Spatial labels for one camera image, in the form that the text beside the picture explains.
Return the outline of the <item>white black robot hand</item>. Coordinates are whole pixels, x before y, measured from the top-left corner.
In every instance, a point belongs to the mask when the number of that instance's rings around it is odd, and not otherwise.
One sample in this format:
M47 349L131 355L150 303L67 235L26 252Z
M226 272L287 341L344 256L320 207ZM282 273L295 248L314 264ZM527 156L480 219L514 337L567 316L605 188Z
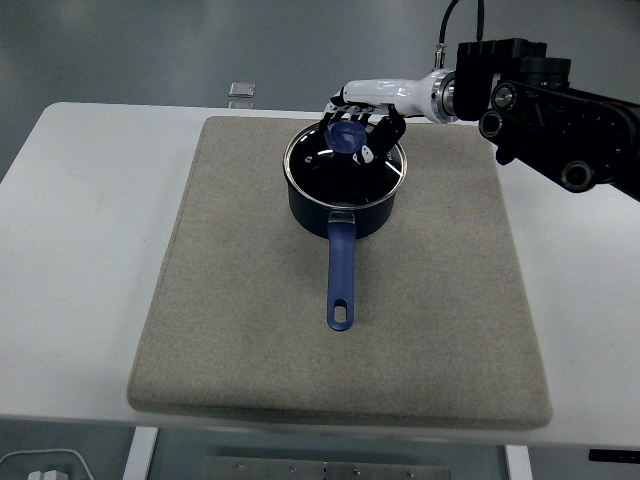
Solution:
M326 146L359 165L384 158L406 131L407 118L438 122L438 88L421 80L354 80L328 101L319 133Z

